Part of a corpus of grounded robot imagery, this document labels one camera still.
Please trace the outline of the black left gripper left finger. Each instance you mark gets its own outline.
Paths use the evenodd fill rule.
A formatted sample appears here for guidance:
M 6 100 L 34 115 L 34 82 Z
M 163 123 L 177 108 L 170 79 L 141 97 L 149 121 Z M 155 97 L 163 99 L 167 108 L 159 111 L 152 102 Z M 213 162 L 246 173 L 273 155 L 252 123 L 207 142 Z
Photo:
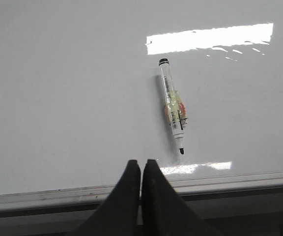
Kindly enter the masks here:
M 137 160 L 126 168 L 105 201 L 69 236 L 133 236 L 137 225 L 141 170 Z

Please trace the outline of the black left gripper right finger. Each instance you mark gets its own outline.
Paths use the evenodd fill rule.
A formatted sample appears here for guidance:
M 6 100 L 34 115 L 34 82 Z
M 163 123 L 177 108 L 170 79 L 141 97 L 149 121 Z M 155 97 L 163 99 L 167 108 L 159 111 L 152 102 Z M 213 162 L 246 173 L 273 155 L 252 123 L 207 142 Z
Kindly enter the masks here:
M 148 159 L 141 188 L 146 236 L 216 236 L 218 231 L 199 218 L 178 196 L 156 160 Z

